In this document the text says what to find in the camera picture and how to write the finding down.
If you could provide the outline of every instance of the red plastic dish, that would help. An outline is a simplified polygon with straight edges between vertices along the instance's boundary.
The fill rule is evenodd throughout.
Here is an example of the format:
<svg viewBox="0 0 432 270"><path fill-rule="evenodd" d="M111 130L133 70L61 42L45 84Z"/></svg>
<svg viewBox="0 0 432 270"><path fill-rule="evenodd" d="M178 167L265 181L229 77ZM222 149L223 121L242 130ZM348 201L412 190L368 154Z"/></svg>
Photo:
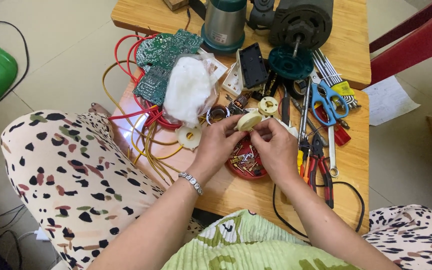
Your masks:
<svg viewBox="0 0 432 270"><path fill-rule="evenodd" d="M244 137L239 143L242 145L242 148L241 148L241 150L239 150L237 155L235 154L233 156L240 156L240 155L245 155L245 154L251 153L251 148L249 146L252 144L251 144L251 140L250 140L249 136ZM234 158L233 156L230 156L226 161L226 166L228 167L229 171L232 172L233 174L237 175L237 177L242 178L244 180L256 180L256 179L265 177L267 175L267 171L266 171L266 169L264 169L263 164L261 163L261 157L258 155L258 152L257 152L256 148L254 147L254 145L252 147L252 152L256 156L254 161L256 162L256 164L261 166L261 169L260 169L261 175L253 176L253 175L250 175L249 172L247 172L247 171L245 171L246 175L244 175L241 172L241 170L235 168L233 166L233 164L231 164L231 159Z"/></svg>

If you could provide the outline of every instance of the red-handled pliers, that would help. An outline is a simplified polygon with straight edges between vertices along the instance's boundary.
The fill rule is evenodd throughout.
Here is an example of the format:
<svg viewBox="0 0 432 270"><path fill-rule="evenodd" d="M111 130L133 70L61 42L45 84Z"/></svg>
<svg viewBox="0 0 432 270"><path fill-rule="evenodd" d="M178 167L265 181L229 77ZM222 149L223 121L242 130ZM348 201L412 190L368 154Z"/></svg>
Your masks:
<svg viewBox="0 0 432 270"><path fill-rule="evenodd" d="M329 173L328 165L326 164L326 157L323 152L323 143L318 136L313 136L311 142L312 155L310 160L310 171L308 185L316 191L316 163L321 171L322 180L324 182L324 200L326 204L333 209L334 208L334 196L333 196L333 178Z"/></svg>

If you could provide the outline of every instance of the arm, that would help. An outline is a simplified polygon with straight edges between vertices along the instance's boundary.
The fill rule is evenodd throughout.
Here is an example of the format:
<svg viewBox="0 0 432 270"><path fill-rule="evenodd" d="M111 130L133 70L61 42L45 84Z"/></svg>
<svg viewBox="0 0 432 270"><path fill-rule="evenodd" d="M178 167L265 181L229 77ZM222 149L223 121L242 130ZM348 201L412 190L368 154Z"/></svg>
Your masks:
<svg viewBox="0 0 432 270"><path fill-rule="evenodd" d="M247 132L232 129L239 116L206 127L194 162L186 170L201 187L223 166ZM183 245L198 193L184 178L174 184L101 252L88 270L161 269Z"/></svg>
<svg viewBox="0 0 432 270"><path fill-rule="evenodd" d="M351 229L299 176L294 166L298 155L294 136L273 119L259 123L254 129L251 141L263 166L291 201L314 247L366 270L399 269Z"/></svg>

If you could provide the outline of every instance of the foot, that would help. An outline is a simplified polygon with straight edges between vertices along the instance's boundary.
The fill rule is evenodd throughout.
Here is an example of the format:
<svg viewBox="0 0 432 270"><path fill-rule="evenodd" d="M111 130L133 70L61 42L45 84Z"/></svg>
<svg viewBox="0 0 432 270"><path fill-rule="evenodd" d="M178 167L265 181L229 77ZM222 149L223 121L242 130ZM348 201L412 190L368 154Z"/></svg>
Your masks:
<svg viewBox="0 0 432 270"><path fill-rule="evenodd" d="M91 108L89 108L88 112L90 113L100 113L105 115L110 115L111 113L107 111L103 106L99 105L98 103L91 103Z"/></svg>

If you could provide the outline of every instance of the woman's right hand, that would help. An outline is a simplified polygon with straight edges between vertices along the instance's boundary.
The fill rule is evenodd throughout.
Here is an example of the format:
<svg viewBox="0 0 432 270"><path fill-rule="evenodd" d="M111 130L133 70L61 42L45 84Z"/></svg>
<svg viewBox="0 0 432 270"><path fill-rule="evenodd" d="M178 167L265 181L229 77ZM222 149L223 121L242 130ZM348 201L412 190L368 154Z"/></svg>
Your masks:
<svg viewBox="0 0 432 270"><path fill-rule="evenodd" d="M258 123L253 129L251 143L273 181L278 184L298 177L298 140L274 118Z"/></svg>

